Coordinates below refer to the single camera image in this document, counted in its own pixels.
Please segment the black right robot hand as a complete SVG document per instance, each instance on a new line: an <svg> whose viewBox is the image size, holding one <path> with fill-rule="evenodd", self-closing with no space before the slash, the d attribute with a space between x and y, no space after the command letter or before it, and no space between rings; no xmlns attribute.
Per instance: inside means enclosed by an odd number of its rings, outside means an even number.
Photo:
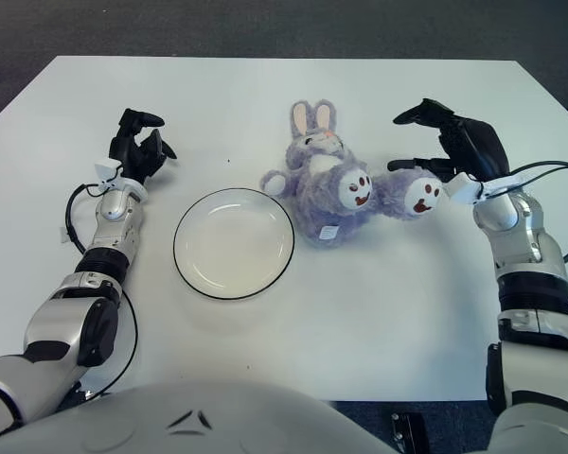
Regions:
<svg viewBox="0 0 568 454"><path fill-rule="evenodd" d="M438 140L447 156L393 160L387 163L390 171L421 168L436 175L443 183L462 172L479 182L489 182L510 174L506 151L495 129L487 122L456 115L438 101L425 98L399 114L394 123L415 123L439 130Z"/></svg>

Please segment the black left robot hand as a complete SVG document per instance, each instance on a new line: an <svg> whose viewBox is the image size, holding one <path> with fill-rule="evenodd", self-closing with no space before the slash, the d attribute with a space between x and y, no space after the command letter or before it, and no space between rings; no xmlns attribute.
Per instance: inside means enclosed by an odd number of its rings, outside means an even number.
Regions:
<svg viewBox="0 0 568 454"><path fill-rule="evenodd" d="M171 146L161 137L165 121L158 115L125 109L112 139L109 157L122 164L121 175L144 184L167 159L176 160Z"/></svg>

